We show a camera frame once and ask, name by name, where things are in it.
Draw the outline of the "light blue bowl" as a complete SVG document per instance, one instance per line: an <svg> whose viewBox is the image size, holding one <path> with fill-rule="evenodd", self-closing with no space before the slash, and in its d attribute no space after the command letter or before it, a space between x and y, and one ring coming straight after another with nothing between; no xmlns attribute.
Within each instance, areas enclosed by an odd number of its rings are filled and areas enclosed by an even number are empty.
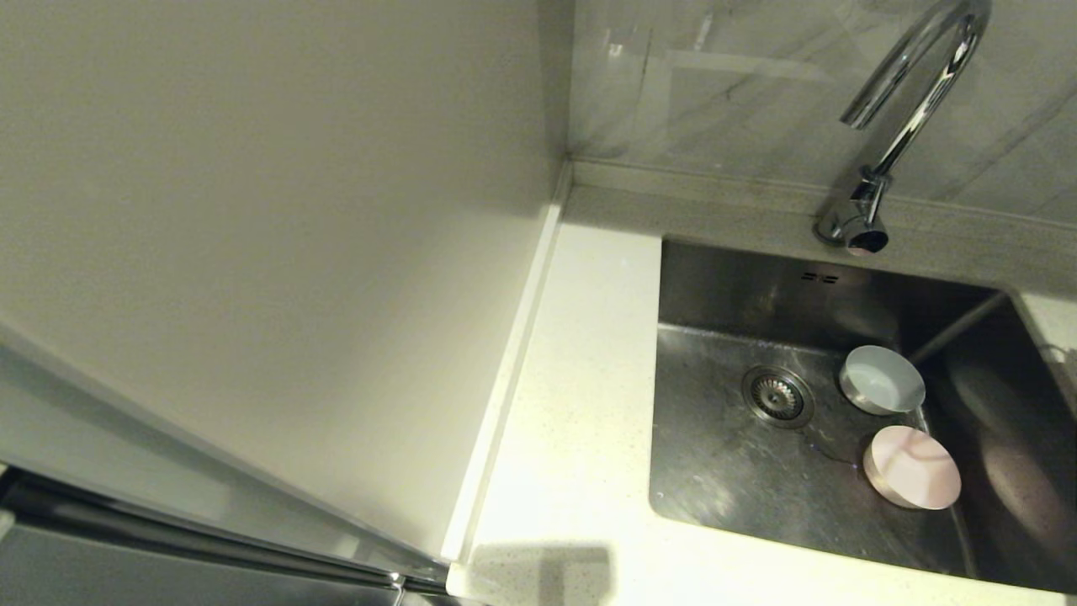
<svg viewBox="0 0 1077 606"><path fill-rule="evenodd" d="M912 412L926 401L926 383L901 354L881 346L859 346L847 354L838 374L847 400L876 417Z"/></svg>

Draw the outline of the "pink bowl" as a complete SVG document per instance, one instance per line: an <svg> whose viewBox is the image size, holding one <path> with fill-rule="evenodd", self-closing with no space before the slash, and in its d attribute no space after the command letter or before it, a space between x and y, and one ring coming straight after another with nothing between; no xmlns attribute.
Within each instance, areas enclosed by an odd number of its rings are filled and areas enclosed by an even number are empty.
<svg viewBox="0 0 1077 606"><path fill-rule="evenodd" d="M885 501L910 510L940 511L962 494L959 465L942 443L922 429L878 429L862 453L862 470Z"/></svg>

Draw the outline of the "stainless steel sink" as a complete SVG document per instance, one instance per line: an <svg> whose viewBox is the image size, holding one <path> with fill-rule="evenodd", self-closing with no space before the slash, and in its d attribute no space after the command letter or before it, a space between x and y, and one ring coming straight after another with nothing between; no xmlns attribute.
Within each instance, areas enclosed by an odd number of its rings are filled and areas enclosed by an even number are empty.
<svg viewBox="0 0 1077 606"><path fill-rule="evenodd" d="M665 241L651 507L700 527L1077 598L1077 350L1038 342L1016 298L979 284ZM909 360L919 409L876 417L838 374L859 346ZM812 389L803 428L741 398L751 367ZM878 429L931 434L962 494L928 513L870 487Z"/></svg>

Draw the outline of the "round metal drain strainer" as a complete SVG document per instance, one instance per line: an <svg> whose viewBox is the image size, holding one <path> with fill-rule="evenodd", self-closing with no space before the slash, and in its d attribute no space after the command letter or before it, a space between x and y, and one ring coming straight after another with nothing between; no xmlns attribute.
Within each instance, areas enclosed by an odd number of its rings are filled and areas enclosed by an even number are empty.
<svg viewBox="0 0 1077 606"><path fill-rule="evenodd" d="M749 368L740 394L751 413L777 428L803 428L815 415L812 389L799 375L777 365Z"/></svg>

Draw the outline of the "white tall cabinet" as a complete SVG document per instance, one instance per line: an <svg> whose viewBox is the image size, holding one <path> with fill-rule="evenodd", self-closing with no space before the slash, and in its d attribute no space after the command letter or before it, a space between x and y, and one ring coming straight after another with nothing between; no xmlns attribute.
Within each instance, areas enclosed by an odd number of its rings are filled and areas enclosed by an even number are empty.
<svg viewBox="0 0 1077 606"><path fill-rule="evenodd" d="M27 454L442 579L568 188L576 0L0 0L0 372Z"/></svg>

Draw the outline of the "chrome gooseneck faucet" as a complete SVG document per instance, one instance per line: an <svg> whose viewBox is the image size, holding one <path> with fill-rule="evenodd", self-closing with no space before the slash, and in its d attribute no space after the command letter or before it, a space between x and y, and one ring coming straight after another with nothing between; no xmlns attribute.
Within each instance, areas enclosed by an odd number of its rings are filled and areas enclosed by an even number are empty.
<svg viewBox="0 0 1077 606"><path fill-rule="evenodd" d="M813 234L823 244L858 257L872 256L889 245L880 210L892 187L892 172L973 61L974 52L984 41L993 8L993 0L937 0L894 43L847 105L840 122L865 130L913 69L940 41L947 42L934 76L889 137L889 145L875 163L861 166L857 186L847 199L828 205L814 220Z"/></svg>

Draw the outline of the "grey appliance door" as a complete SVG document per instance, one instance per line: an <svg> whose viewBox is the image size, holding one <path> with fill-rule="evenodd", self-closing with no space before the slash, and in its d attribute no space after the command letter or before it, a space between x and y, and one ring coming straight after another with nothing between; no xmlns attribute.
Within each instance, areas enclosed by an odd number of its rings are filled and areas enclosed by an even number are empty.
<svg viewBox="0 0 1077 606"><path fill-rule="evenodd" d="M0 473L0 606L463 606L443 587Z"/></svg>

